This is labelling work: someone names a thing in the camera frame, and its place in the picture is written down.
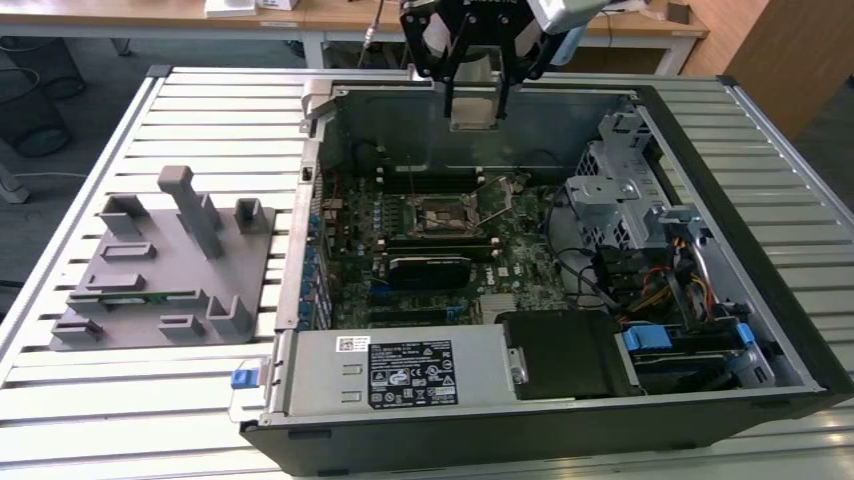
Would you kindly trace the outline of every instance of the green circuit board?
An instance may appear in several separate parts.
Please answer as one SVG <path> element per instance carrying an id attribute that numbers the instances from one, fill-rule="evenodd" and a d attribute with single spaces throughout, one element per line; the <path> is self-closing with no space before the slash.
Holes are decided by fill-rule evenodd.
<path id="1" fill-rule="evenodd" d="M 551 187 L 520 188 L 511 197 L 494 180 L 510 181 L 511 174 L 494 174 L 478 191 L 478 228 L 463 228 L 459 210 L 467 195 L 390 194 L 364 178 L 339 174 L 327 185 L 325 232 L 330 271 L 334 273 L 334 328 L 380 328 L 427 324 L 480 324 L 494 321 L 495 309 L 551 310 L 567 308 L 559 270 L 547 253 L 539 226 L 547 208 L 543 196 Z M 435 238 L 459 236 L 486 239 L 467 246 L 432 246 Z M 407 242 L 395 250 L 383 245 Z M 386 281 L 388 261 L 407 255 L 460 255 L 471 263 L 468 283 L 454 290 L 395 291 Z M 386 320 L 383 312 L 423 312 Z"/>

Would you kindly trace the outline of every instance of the white sticker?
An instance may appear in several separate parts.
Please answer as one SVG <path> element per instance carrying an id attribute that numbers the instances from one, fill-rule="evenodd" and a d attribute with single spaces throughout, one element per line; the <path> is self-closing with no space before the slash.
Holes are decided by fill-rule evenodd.
<path id="1" fill-rule="evenodd" d="M 342 352 L 367 352 L 371 344 L 371 337 L 336 337 L 335 351 Z"/>
<path id="2" fill-rule="evenodd" d="M 259 22 L 261 27 L 296 28 L 296 22 Z"/>

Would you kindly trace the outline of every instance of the black trash bin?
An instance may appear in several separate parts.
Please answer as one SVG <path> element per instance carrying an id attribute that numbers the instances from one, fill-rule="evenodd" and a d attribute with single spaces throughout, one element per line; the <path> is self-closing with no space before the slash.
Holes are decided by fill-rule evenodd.
<path id="1" fill-rule="evenodd" d="M 25 68 L 0 69 L 0 138 L 23 157 L 53 153 L 71 140 L 39 74 Z"/>
<path id="2" fill-rule="evenodd" d="M 16 67 L 39 73 L 41 86 L 55 100 L 73 97 L 85 89 L 85 81 L 61 38 L 0 37 L 0 50 Z"/>

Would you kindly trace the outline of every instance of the black case side panel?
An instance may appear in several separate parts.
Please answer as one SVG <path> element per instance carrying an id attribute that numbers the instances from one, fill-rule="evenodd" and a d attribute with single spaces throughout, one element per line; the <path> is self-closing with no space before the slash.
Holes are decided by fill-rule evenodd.
<path id="1" fill-rule="evenodd" d="M 814 402 L 775 396 L 311 428 L 244 424 L 240 433 L 288 474 L 315 476 L 703 447 Z"/>

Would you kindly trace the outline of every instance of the metal bracket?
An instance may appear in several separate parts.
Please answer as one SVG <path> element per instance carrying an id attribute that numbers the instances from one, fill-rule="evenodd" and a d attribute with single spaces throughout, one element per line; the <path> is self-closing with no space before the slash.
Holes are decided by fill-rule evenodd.
<path id="1" fill-rule="evenodd" d="M 528 383 L 528 369 L 524 365 L 524 355 L 522 354 L 522 348 L 508 348 L 507 359 L 510 364 L 510 378 L 512 378 L 512 383 L 515 383 L 516 385 Z"/>
<path id="2" fill-rule="evenodd" d="M 300 133 L 311 133 L 312 123 L 335 111 L 335 98 L 347 95 L 346 90 L 334 91 L 332 81 L 312 78 L 305 82 L 303 89 L 303 121 L 300 122 Z"/>

